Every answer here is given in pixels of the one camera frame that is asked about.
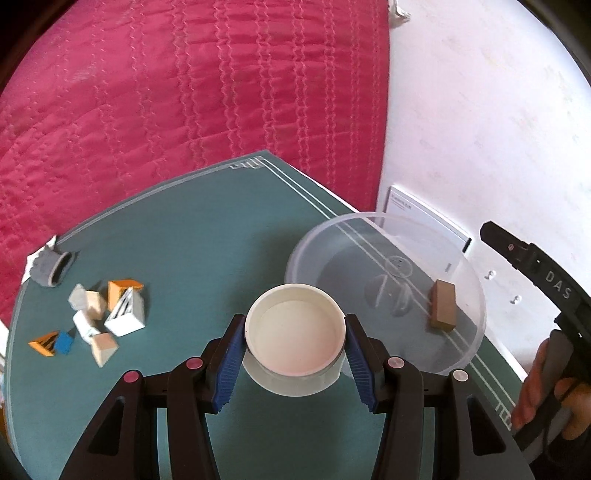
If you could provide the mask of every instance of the person's hand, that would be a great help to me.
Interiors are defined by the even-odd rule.
[[[542,368],[546,360],[548,341],[548,339],[544,340],[538,348],[530,374],[523,383],[519,400],[511,413],[511,423],[517,430],[534,419],[535,412],[544,401]],[[554,387],[554,396],[560,399],[575,381],[574,378],[559,380]],[[562,437],[565,440],[573,440],[591,425],[591,387],[581,383],[563,400],[562,405],[573,412],[570,421],[562,431]]]

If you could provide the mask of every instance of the cup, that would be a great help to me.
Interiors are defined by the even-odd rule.
[[[345,315],[319,288],[268,290],[246,315],[243,366],[264,389],[304,397],[337,381],[345,359]]]

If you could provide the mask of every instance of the blue block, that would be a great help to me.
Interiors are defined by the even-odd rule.
[[[67,355],[70,353],[70,349],[72,348],[72,343],[74,339],[68,335],[66,332],[60,332],[60,334],[56,338],[56,342],[53,345],[53,349],[56,352],[62,353],[63,355]]]

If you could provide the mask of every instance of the green tabletop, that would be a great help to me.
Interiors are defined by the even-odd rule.
[[[351,208],[268,152],[173,179],[87,220],[59,238],[77,259],[57,288],[27,281],[8,344],[8,428],[34,480],[56,480],[82,431],[127,370],[169,371],[223,334],[265,290],[283,283],[287,260],[315,225]],[[45,358],[27,342],[70,330],[67,298],[76,283],[105,289],[110,279],[145,284],[146,327],[118,339],[99,368],[78,336],[69,355]],[[483,341],[467,371],[508,424],[519,378]],[[335,479],[371,476],[383,416],[371,415],[344,375],[320,394],[273,395],[242,370],[232,401],[208,416],[222,479]],[[424,425],[429,477],[433,418]],[[165,410],[158,415],[161,478],[170,478]]]

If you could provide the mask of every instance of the round container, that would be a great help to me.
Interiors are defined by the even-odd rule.
[[[344,360],[345,315],[325,292],[281,285],[265,292],[246,315],[243,365],[263,388],[303,397],[331,386]]]
[[[436,280],[456,288],[451,332],[430,326]],[[465,367],[484,335],[484,294],[470,262],[436,231],[402,217],[350,213],[315,227],[291,254],[285,282],[322,289],[390,355],[425,372]],[[347,364],[343,372],[350,375]]]

